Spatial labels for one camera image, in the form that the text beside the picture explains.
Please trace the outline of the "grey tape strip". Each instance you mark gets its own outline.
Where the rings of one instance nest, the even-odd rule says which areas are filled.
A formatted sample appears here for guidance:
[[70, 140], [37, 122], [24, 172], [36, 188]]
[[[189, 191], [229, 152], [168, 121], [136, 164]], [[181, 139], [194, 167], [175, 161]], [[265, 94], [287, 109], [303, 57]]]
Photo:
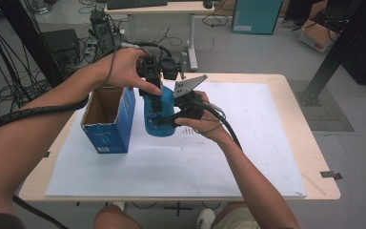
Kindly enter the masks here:
[[322, 172], [320, 172], [320, 174], [324, 178], [331, 177], [334, 180], [343, 179], [341, 173], [335, 173], [334, 171], [322, 171]]

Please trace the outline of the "teal box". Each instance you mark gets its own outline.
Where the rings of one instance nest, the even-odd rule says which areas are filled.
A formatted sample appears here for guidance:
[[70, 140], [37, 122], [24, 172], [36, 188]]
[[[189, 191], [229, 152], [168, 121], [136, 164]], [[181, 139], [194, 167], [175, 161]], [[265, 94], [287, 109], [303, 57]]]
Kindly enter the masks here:
[[242, 34], [273, 34], [283, 0], [236, 0], [232, 31]]

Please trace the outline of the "brown cardboard box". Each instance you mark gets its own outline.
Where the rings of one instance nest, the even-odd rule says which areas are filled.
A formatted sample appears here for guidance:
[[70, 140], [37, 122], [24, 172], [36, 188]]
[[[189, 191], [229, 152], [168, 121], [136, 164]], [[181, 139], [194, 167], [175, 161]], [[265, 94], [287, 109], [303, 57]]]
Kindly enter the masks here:
[[339, 36], [338, 32], [308, 19], [301, 27], [298, 39], [314, 50], [325, 53], [333, 47]]

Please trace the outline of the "white shoe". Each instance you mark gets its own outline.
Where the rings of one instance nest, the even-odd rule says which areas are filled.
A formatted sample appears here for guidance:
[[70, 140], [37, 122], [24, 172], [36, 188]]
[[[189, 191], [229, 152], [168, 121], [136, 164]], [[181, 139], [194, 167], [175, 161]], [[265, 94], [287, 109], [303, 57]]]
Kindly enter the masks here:
[[212, 209], [203, 209], [197, 218], [196, 229], [211, 229], [215, 219], [215, 214]]

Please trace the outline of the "white paper sheet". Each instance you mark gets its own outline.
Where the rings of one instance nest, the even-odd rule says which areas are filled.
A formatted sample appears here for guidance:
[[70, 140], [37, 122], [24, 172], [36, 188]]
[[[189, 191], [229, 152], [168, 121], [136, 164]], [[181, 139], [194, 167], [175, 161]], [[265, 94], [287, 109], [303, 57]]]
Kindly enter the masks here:
[[[225, 113], [245, 155], [285, 198], [307, 195], [269, 87], [204, 82], [200, 90]], [[99, 154], [75, 121], [56, 159], [48, 197], [237, 198], [220, 148], [189, 127], [147, 134], [138, 97], [126, 154]]]

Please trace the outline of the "person's right leg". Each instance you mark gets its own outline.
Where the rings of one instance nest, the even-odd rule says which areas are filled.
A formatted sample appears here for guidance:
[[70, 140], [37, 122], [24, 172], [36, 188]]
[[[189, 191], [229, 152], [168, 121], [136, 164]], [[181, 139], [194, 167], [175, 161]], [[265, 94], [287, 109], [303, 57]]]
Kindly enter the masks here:
[[212, 229], [261, 229], [244, 203], [228, 203], [215, 217]]

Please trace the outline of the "blue cardboard carton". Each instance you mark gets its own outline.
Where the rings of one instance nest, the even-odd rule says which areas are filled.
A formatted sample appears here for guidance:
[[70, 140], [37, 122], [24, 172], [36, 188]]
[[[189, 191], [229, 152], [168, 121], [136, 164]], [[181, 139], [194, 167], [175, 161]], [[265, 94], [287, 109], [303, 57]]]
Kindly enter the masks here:
[[128, 152], [135, 102], [128, 88], [104, 87], [91, 93], [81, 127], [98, 154]]

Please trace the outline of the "grey floor mat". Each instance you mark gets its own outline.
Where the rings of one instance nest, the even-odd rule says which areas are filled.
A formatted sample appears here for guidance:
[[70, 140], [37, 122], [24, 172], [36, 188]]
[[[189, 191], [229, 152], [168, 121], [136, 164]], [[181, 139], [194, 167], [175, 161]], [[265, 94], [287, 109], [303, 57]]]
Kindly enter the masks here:
[[301, 93], [308, 84], [308, 80], [289, 80], [289, 85], [310, 129], [324, 132], [353, 132], [353, 126], [327, 88], [322, 90], [311, 105], [301, 103]]

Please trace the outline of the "black power unit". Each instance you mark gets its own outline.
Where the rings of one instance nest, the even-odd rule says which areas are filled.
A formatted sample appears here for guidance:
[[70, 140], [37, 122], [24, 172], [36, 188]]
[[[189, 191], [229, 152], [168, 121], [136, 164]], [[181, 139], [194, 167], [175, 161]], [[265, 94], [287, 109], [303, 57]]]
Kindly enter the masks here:
[[105, 52], [110, 50], [114, 46], [114, 39], [108, 15], [102, 10], [93, 10], [90, 21], [100, 51]]

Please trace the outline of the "white office desk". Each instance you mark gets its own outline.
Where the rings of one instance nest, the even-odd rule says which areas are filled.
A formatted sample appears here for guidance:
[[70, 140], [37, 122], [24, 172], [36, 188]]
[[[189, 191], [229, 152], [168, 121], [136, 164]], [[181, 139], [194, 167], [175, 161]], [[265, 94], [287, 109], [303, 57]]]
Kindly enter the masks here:
[[213, 11], [214, 8], [206, 9], [200, 1], [170, 2], [167, 6], [148, 8], [109, 10], [108, 7], [105, 7], [104, 9], [104, 12], [108, 15], [127, 16], [132, 41], [136, 40], [136, 30], [138, 28], [171, 26], [189, 27], [188, 39], [184, 41], [183, 44], [187, 46], [188, 58], [192, 71], [198, 70], [194, 47], [195, 17], [197, 15], [208, 15]]

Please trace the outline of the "black keyboard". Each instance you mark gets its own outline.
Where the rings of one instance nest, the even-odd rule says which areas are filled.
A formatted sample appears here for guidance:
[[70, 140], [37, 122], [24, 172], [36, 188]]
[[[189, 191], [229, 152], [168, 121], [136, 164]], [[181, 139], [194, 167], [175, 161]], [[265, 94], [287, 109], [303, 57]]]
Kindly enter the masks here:
[[108, 10], [136, 9], [167, 6], [167, 0], [108, 0]]

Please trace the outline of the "black box device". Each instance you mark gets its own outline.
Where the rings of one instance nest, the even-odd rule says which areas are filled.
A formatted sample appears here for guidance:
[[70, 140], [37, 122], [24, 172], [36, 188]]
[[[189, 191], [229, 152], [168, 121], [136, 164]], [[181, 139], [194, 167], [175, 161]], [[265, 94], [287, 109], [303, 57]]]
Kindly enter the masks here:
[[79, 39], [74, 29], [45, 31], [42, 37], [53, 58], [62, 65], [80, 61]]

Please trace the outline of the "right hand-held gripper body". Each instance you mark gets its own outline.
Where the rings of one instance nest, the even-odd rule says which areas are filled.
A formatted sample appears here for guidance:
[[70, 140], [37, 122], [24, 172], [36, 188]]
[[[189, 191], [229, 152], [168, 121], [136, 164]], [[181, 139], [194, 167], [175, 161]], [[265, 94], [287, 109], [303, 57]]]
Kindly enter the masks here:
[[174, 107], [180, 111], [173, 117], [185, 117], [199, 119], [204, 114], [204, 109], [200, 106], [201, 96], [194, 89], [208, 78], [206, 74], [198, 77], [178, 81], [174, 85], [173, 99]]

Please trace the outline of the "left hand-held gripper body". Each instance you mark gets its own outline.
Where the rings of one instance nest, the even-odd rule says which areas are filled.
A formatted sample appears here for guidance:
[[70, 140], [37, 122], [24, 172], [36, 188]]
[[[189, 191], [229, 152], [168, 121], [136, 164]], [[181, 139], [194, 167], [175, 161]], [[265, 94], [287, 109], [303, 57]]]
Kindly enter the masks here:
[[175, 81], [179, 74], [184, 77], [184, 62], [176, 62], [170, 55], [147, 55], [139, 59], [136, 71], [141, 78], [161, 89], [161, 78]]

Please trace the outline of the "person's left hand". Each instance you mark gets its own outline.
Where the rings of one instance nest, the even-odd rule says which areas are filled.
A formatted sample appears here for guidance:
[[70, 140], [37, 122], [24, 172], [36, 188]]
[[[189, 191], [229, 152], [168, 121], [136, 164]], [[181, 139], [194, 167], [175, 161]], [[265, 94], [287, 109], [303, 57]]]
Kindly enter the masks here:
[[103, 57], [95, 63], [95, 66], [100, 70], [104, 70], [104, 84], [116, 87], [138, 88], [149, 94], [162, 95], [158, 87], [141, 79], [136, 71], [138, 59], [147, 55], [141, 49], [123, 48]]

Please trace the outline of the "black metal post with base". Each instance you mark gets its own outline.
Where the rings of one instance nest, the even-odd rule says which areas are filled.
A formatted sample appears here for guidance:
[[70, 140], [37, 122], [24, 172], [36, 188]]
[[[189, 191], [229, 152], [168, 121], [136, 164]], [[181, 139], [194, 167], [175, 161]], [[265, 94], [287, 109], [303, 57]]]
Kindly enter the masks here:
[[357, 42], [357, 39], [362, 35], [365, 28], [366, 0], [361, 0], [347, 27], [326, 55], [312, 80], [303, 91], [296, 94], [298, 103], [301, 106], [320, 105], [318, 100], [319, 95], [340, 66], [346, 53], [352, 49], [352, 46]]

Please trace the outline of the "person's right hand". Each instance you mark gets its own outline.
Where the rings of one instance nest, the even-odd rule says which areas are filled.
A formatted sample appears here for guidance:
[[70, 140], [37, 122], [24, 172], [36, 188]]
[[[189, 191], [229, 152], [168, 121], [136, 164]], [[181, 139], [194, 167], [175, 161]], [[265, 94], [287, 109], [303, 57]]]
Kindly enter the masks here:
[[199, 134], [217, 144], [229, 143], [233, 139], [222, 126], [222, 122], [209, 111], [205, 111], [200, 119], [179, 117], [175, 120], [177, 125], [193, 128]]

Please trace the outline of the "light wooden table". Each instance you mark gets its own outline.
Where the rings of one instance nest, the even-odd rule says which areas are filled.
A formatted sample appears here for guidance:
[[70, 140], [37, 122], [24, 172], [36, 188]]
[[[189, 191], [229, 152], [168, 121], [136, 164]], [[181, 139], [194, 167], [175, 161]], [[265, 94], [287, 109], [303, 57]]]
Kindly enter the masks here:
[[[212, 73], [206, 82], [220, 83], [262, 83], [269, 87], [274, 105], [284, 132], [290, 144], [298, 171], [306, 188], [304, 198], [286, 198], [300, 200], [338, 199], [340, 191], [336, 182], [324, 178], [320, 172], [330, 171], [315, 138], [301, 112], [286, 78], [281, 74], [246, 74], [246, 73]], [[237, 198], [85, 198], [85, 197], [48, 197], [45, 192], [51, 180], [56, 159], [62, 149], [73, 123], [80, 123], [83, 114], [77, 112], [51, 146], [51, 154], [45, 157], [29, 175], [20, 190], [20, 197], [27, 201], [157, 201], [157, 200], [239, 200]]]

